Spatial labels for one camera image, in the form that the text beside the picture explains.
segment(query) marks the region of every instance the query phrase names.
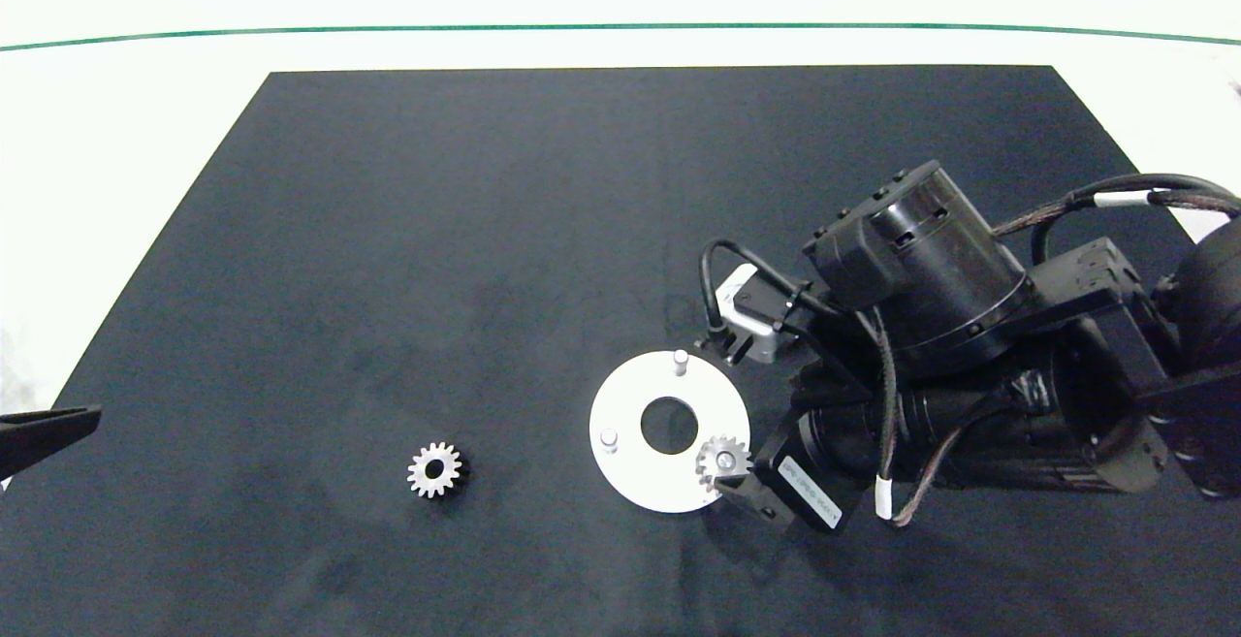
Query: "black cable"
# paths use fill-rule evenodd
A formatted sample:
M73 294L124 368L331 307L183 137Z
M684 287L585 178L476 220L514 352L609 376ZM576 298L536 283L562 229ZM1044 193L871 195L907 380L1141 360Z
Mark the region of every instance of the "black cable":
M810 293L803 289L803 286L794 283L784 274L779 273L771 267L762 257L753 253L746 247L737 245L732 240L712 240L702 248L699 256L699 279L702 287L702 303L706 305L706 320L710 332L720 333L726 329L724 324L724 318L720 317L720 302L715 297L715 287L711 281L711 255L715 253L717 248L724 248L738 257L752 263L758 271L758 274L776 284L781 291L788 294L791 298L798 303L805 305L807 308L815 310L825 317L840 318L843 317L841 310L834 309L823 300L819 300Z
M892 478L892 458L896 457L896 415L898 400L896 396L896 359L892 356L892 343L884 327L884 317L879 305L870 308L871 323L879 345L879 356L884 370L884 421L879 435L879 477Z
M1222 212L1229 217L1241 216L1241 201L1199 191L1152 191L1147 200L1157 206Z
M922 499L931 489L931 483L934 482L936 474L939 473L939 466L943 464L943 461L948 457L948 453L952 452L952 448L957 445L957 441L961 440L962 435L964 435L970 426L978 423L979 421L1003 411L1009 411L1011 407L1009 406L997 409L995 406L984 405L979 406L974 411L967 412L965 416L962 417L961 423L952 427L952 431L944 436L943 441L939 441L939 445L936 446L931 457L928 457L927 462L922 464L922 469L918 471L917 486L913 488L913 494L905 500L905 505L901 507L901 510L894 515L889 523L894 528L905 528L908 525L910 522L913 520L913 514L917 513L918 505L922 504Z
M1034 263L1039 264L1047 261L1047 255L1050 252L1051 226L1055 225L1060 217L1064 217L1070 212L1095 207L1095 194L1116 191L1155 192L1162 189L1190 192L1190 195L1163 196L1157 194L1150 196L1152 204L1229 212L1229 210L1225 209L1230 209L1229 204L1236 200L1236 196L1234 196L1224 186L1196 176L1186 176L1184 174L1129 174L1124 176L1102 179L1100 181L1087 184L1086 186L1073 189L1050 204L1042 204L1041 206L1020 214L1013 220L997 225L992 231L997 236L1004 236L1033 226L1034 233L1030 236L1030 256ZM1198 205L1185 205L1194 204L1195 200L1198 201Z

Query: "screw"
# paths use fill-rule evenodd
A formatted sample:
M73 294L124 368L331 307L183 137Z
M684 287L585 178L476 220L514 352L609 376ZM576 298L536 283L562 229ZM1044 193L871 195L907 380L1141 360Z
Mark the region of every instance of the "screw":
M676 349L673 351L673 373L675 373L678 377L685 375L685 371L688 370L689 365L690 365L689 354L686 354L683 349Z

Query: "white connector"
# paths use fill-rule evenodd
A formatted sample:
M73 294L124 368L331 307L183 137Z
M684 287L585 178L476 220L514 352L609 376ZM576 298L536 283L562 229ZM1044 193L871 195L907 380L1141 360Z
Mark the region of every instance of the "white connector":
M747 359L771 364L776 361L776 346L779 346L779 333L771 324L755 319L737 310L735 303L741 288L753 278L757 268L752 263L738 266L724 283L715 289L715 299L720 303L720 317L737 334L738 339L753 338L753 344L746 351Z

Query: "white label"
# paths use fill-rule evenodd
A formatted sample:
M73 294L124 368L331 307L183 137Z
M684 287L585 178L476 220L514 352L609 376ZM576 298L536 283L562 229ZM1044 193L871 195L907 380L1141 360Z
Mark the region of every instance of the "white label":
M840 523L840 507L834 504L823 489L819 489L819 486L810 479L810 474L807 474L792 456L786 456L777 469L779 469L779 476L792 484L793 489L797 489L797 493L805 499L805 503L810 504L814 513L819 514L823 523L828 524L828 528L835 528Z

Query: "small gear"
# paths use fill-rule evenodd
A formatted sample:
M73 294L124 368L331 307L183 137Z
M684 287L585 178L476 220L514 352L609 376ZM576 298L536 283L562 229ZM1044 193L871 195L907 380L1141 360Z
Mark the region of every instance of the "small gear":
M694 472L707 489L715 489L716 477L732 477L750 472L750 451L731 436L712 436L702 443Z
M410 477L406 477L406 482L412 483L410 490L428 499L460 492L467 479L469 463L460 451L444 442L431 443L413 456Z

